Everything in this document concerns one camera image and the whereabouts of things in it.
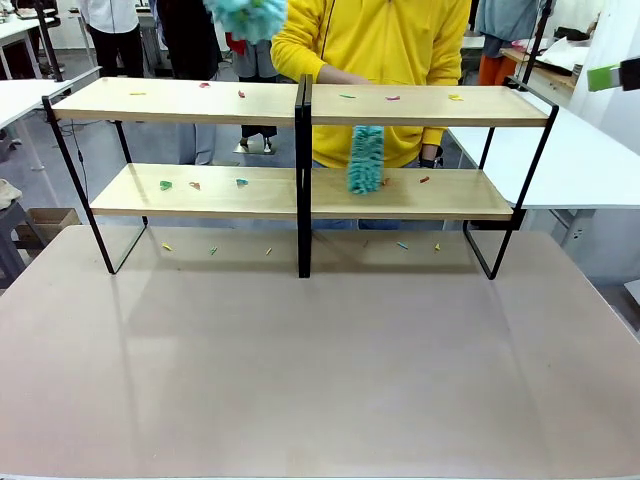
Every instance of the black pants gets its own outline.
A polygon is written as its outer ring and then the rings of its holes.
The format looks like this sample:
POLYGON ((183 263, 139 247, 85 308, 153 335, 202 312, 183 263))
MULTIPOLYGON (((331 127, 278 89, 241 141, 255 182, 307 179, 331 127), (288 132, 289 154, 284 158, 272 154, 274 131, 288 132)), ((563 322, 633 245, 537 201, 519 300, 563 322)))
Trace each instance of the black pants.
POLYGON ((118 53, 128 77, 144 77, 140 25, 127 33, 104 33, 89 27, 89 33, 96 47, 98 65, 102 67, 101 77, 118 76, 118 53))
MULTIPOLYGON (((253 77, 238 77, 241 82, 247 83, 276 83, 278 77, 261 78, 260 75, 253 77)), ((277 127, 263 126, 263 125, 243 125, 242 137, 249 138, 261 133, 263 137, 275 137, 278 134, 277 127)))

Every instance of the green object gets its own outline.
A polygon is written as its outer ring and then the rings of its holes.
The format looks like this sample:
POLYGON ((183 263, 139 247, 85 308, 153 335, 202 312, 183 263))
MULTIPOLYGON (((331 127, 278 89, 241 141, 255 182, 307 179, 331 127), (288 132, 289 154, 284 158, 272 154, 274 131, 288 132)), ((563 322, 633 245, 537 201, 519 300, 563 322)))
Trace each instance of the green object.
POLYGON ((587 72, 589 81, 589 91, 598 92, 620 86, 620 75, 618 69, 620 64, 608 67, 596 68, 587 72))

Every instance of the gray jacket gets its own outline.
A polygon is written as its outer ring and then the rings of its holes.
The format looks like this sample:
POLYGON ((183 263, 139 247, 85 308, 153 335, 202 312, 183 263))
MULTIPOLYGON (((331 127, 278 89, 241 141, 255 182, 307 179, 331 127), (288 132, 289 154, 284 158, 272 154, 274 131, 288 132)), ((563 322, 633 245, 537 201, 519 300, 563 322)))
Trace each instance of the gray jacket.
POLYGON ((506 42, 532 38, 546 0, 480 0, 476 30, 506 42))

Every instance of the white shirt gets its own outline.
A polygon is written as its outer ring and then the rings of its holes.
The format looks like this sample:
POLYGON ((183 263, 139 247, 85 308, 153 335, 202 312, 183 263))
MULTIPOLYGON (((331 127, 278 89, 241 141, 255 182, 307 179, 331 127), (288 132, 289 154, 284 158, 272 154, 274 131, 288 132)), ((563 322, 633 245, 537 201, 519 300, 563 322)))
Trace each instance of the white shirt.
POLYGON ((77 0, 85 22, 104 33, 127 33, 138 26, 135 0, 77 0))

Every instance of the gray pants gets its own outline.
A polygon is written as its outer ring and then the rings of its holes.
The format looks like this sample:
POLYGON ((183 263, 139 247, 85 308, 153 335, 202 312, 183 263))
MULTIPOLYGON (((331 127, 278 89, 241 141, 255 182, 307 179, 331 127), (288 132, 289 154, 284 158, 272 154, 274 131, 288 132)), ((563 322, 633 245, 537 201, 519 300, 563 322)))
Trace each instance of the gray pants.
MULTIPOLYGON (((218 78, 216 73, 212 81, 218 78)), ((178 163, 209 165, 216 153, 216 125, 178 124, 178 163)))

